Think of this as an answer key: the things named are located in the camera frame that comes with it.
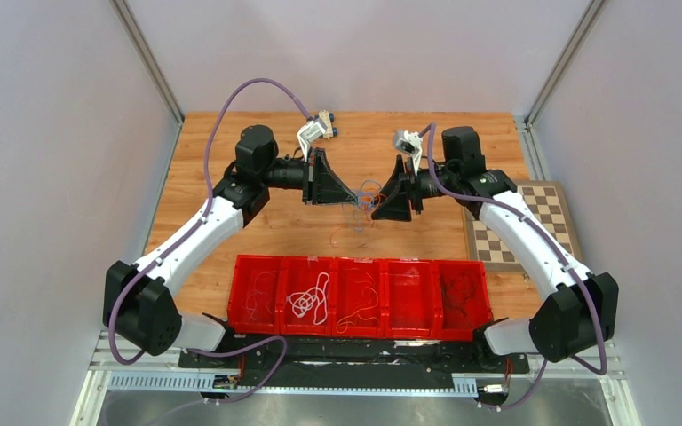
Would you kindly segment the red bin rightmost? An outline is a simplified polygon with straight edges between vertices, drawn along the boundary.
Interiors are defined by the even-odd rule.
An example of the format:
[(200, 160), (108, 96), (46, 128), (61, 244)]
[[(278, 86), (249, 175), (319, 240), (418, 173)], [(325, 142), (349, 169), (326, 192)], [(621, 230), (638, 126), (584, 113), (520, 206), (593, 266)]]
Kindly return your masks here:
[(494, 318), (484, 265), (466, 260), (437, 260), (434, 264), (441, 302), (440, 325), (434, 336), (470, 342), (474, 331)]

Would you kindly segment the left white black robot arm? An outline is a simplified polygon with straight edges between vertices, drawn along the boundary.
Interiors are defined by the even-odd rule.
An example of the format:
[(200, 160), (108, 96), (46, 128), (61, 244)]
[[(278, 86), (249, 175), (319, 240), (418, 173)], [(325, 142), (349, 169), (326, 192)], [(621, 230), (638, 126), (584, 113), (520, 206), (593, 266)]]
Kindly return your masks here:
[(235, 158), (196, 213), (161, 246), (136, 262), (117, 261), (107, 270), (103, 323), (117, 361), (134, 359), (118, 351), (121, 336), (141, 353), (157, 356), (169, 348), (201, 351), (214, 367), (226, 367), (236, 354), (226, 328), (204, 314), (178, 310), (174, 297), (201, 263), (223, 242), (236, 235), (264, 208), (270, 189), (298, 190), (308, 205), (352, 203), (353, 192), (330, 168), (323, 149), (312, 142), (327, 131), (325, 123), (309, 120), (297, 132), (301, 157), (280, 157), (272, 130), (265, 125), (245, 128), (235, 146)]

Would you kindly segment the red bin middle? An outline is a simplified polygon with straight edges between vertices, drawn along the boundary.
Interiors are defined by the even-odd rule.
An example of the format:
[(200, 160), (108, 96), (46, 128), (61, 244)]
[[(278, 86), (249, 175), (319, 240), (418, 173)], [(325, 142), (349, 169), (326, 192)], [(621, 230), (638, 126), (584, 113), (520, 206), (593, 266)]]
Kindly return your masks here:
[(379, 263), (341, 258), (331, 301), (334, 337), (384, 337), (385, 290)]

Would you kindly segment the wooden chessboard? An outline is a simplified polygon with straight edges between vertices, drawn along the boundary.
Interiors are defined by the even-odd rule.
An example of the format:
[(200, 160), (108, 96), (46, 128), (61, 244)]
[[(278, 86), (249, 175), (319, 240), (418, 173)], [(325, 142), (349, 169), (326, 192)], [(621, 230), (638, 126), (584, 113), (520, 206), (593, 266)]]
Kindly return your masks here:
[[(547, 180), (517, 181), (518, 192), (528, 209), (557, 242), (577, 260), (583, 259), (575, 226), (560, 182)], [(525, 273), (504, 242), (464, 209), (465, 241), (469, 258), (480, 261), (491, 272)]]

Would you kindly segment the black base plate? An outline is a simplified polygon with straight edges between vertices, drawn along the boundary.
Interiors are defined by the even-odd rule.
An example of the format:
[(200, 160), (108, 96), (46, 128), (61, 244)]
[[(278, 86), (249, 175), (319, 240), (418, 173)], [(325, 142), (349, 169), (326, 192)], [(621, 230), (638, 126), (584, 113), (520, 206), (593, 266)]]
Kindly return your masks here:
[(256, 347), (245, 354), (218, 359), (181, 353), (183, 368), (234, 369), (243, 385), (255, 385), (267, 374), (268, 385), (301, 388), (446, 389), (455, 374), (506, 372), (525, 374), (527, 357), (494, 356), (474, 342), (438, 341), (420, 346), (411, 341), (289, 336), (267, 343), (262, 335), (229, 336), (219, 352)]

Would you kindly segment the aluminium frame rail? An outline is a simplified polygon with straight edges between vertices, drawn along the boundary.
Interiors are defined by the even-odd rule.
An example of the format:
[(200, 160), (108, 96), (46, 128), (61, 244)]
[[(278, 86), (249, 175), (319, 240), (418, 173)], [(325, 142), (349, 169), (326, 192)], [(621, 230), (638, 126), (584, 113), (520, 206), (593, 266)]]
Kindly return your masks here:
[[(422, 340), (337, 340), (317, 337), (289, 337), (289, 350), (277, 373), (288, 373), (289, 366), (312, 371), (324, 367), (409, 367), (427, 374), (443, 373), (498, 375), (506, 370), (506, 358), (511, 360), (514, 375), (536, 375), (543, 363), (536, 354), (513, 354), (498, 358), (481, 358), (470, 343), (446, 343)], [(107, 332), (101, 332), (91, 355), (90, 370), (136, 369), (139, 371), (223, 370), (229, 373), (243, 371), (266, 372), (280, 355), (282, 345), (277, 342), (261, 346), (245, 355), (217, 359), (168, 349), (162, 355), (143, 355), (130, 366), (118, 363), (112, 356)], [(625, 376), (618, 350), (606, 343), (607, 374), (614, 378)], [(593, 367), (600, 367), (597, 349), (582, 351), (576, 357)], [(578, 359), (549, 362), (548, 377), (592, 378), (594, 374)]]

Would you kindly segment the red bin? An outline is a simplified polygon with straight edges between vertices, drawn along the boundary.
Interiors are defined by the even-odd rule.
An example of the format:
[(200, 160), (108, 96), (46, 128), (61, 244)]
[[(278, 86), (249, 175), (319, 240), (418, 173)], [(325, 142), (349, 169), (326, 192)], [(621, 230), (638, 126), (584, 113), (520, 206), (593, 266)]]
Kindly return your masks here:
[(429, 339), (435, 329), (433, 263), (385, 259), (387, 322), (390, 339)]
[(440, 325), (434, 336), (470, 342), (474, 331), (494, 318), (484, 265), (466, 260), (437, 260), (434, 264), (441, 302)]
[(379, 263), (341, 258), (331, 301), (334, 337), (384, 337), (385, 290)]
[(229, 325), (239, 334), (280, 334), (286, 278), (283, 256), (239, 255), (227, 304)]
[(284, 258), (285, 300), (283, 335), (331, 336), (331, 290), (336, 284), (336, 262), (330, 257)]

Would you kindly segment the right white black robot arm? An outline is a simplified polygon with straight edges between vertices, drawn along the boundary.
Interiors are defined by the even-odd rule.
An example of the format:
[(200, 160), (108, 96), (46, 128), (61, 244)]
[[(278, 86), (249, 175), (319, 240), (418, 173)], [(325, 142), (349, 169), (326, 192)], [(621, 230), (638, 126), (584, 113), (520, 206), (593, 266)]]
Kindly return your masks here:
[(454, 199), (504, 243), (532, 280), (543, 303), (530, 319), (502, 319), (481, 326), (472, 358), (494, 370), (508, 354), (534, 353), (556, 363), (580, 362), (579, 352), (596, 348), (598, 375), (607, 371), (605, 343), (615, 331), (619, 287), (607, 272), (594, 273), (577, 260), (540, 222), (517, 185), (491, 170), (480, 137), (470, 126), (441, 134), (444, 161), (432, 154), (434, 124), (424, 130), (397, 130), (393, 173), (381, 188), (374, 220), (411, 221), (428, 198)]

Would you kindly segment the white blue toy car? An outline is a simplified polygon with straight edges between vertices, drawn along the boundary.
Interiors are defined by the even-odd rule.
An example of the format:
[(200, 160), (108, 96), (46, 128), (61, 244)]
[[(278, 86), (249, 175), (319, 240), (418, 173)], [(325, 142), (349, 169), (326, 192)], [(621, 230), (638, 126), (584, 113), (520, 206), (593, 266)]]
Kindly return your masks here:
[(337, 127), (335, 126), (336, 117), (332, 112), (325, 109), (320, 110), (318, 114), (315, 116), (315, 118), (321, 120), (325, 125), (326, 131), (322, 136), (323, 138), (332, 139), (337, 136), (338, 130)]

